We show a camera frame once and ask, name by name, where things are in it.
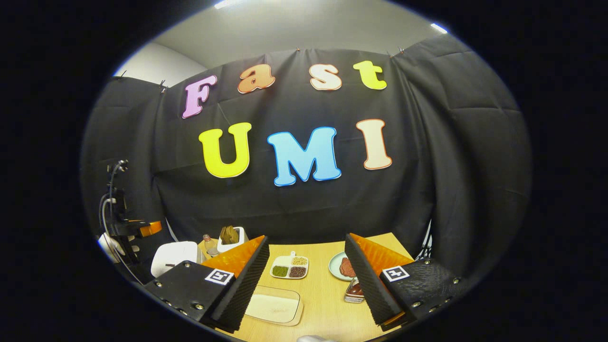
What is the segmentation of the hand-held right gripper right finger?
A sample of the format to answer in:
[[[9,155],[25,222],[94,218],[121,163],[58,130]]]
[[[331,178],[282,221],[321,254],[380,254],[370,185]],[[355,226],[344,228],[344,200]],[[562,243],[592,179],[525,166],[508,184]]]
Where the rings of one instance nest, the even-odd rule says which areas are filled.
[[[413,260],[349,233],[344,251],[374,322],[387,331],[425,320],[464,293],[464,279],[433,258]]]

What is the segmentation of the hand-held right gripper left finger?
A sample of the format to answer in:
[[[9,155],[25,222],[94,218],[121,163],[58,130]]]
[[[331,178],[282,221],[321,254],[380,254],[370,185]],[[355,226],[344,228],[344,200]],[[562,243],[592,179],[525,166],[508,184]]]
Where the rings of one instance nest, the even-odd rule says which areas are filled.
[[[202,263],[182,261],[143,287],[178,314],[234,333],[269,255],[268,237],[258,236]]]

